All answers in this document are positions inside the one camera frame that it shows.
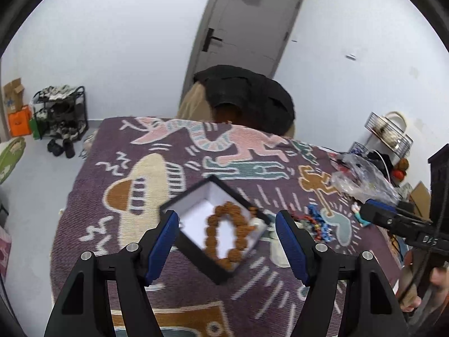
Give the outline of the person right hand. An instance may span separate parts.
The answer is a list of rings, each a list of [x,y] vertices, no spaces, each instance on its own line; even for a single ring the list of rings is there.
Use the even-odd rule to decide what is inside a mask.
[[[414,272],[418,271],[419,265],[423,260],[424,255],[409,251],[404,260],[404,266],[400,273],[398,289],[396,292],[397,299],[400,299],[408,287],[410,281],[414,276]],[[427,303],[429,312],[433,313],[437,309],[441,309],[447,302],[448,297],[448,268],[435,267],[430,272],[425,271],[421,277],[419,287],[412,286],[406,293],[406,296],[399,302],[400,309],[404,313],[413,312],[422,302],[422,298],[418,295],[418,291],[425,294],[424,286],[431,290],[431,296]]]

